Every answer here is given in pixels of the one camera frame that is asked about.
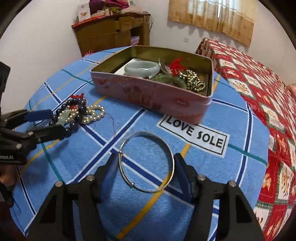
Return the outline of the person's hand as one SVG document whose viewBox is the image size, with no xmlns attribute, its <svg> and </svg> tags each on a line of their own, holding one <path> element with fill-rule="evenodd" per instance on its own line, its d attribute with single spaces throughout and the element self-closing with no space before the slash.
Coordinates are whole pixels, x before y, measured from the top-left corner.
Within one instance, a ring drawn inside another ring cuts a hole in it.
<svg viewBox="0 0 296 241">
<path fill-rule="evenodd" d="M 0 182 L 9 187 L 16 184 L 16 167 L 13 165 L 0 166 Z"/>
</svg>

